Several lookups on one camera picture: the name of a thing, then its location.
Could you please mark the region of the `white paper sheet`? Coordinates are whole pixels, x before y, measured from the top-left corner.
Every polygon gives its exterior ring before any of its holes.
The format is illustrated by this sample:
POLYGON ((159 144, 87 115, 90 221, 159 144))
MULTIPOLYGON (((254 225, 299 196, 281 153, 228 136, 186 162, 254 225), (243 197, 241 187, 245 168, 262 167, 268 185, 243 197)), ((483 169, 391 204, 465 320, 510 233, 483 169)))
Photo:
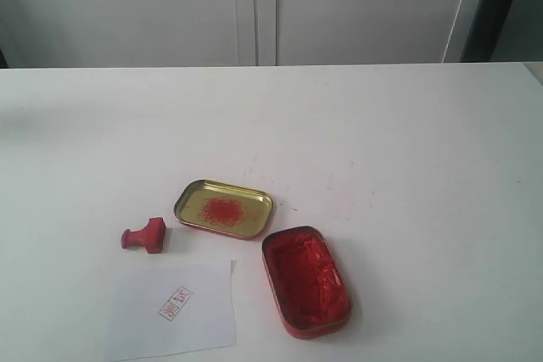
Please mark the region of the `white paper sheet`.
POLYGON ((120 284, 105 347, 126 361, 233 346, 233 260, 155 267, 120 284))

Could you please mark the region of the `red rubber stamp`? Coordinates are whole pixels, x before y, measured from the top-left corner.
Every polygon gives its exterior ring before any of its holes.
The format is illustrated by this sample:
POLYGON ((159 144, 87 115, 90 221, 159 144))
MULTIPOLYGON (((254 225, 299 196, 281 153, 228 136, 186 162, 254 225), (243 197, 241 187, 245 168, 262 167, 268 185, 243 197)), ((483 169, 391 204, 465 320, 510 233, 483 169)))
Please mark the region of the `red rubber stamp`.
POLYGON ((150 218, 141 230, 126 229, 120 238, 122 248, 142 247, 147 253, 162 253, 166 233, 166 224, 161 217, 150 218))

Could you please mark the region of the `red ink pad tin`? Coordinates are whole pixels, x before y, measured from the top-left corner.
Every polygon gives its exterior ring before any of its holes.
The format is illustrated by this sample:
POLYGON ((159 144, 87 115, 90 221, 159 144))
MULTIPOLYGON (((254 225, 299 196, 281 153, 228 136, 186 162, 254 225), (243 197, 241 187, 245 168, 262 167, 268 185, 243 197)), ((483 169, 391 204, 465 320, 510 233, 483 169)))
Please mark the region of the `red ink pad tin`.
POLYGON ((268 235, 262 258, 287 333, 312 339, 343 328, 352 304, 349 289, 323 234, 297 226, 268 235))

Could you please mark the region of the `white cabinet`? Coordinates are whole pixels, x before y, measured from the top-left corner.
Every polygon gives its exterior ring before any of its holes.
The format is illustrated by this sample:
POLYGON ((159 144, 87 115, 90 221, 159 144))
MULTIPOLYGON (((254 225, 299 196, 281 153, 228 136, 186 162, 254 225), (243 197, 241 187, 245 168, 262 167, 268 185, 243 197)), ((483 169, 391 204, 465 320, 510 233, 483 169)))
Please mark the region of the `white cabinet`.
POLYGON ((444 63, 481 0, 1 0, 15 68, 444 63))

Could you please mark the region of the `gold tin lid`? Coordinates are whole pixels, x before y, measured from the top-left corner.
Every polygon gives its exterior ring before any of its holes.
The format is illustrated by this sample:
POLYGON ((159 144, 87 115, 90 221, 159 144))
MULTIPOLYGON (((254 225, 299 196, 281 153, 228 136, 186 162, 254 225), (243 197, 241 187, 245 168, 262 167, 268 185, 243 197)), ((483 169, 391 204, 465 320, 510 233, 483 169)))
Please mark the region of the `gold tin lid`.
POLYGON ((273 210, 272 197, 263 191, 197 180, 177 199, 174 216, 186 226, 250 240, 265 230, 273 210))

